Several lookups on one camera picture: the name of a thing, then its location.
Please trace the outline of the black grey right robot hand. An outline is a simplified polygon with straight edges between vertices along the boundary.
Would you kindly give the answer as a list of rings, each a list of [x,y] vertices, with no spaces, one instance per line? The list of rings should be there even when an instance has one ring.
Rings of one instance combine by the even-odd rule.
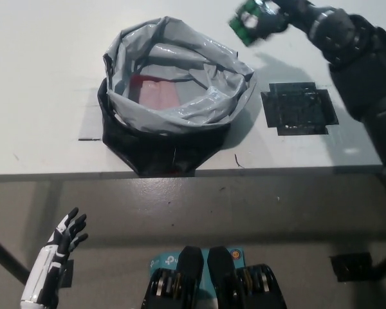
[[[239,13],[239,19],[252,42],[284,32],[289,25],[285,13],[280,8],[272,8],[270,1],[248,1]]]

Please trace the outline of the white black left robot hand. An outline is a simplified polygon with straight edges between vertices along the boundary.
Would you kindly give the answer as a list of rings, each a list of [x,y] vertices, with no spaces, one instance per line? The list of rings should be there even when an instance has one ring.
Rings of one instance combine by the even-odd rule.
[[[85,214],[73,208],[56,226],[35,260],[20,300],[21,308],[56,308],[70,254],[87,240]]]

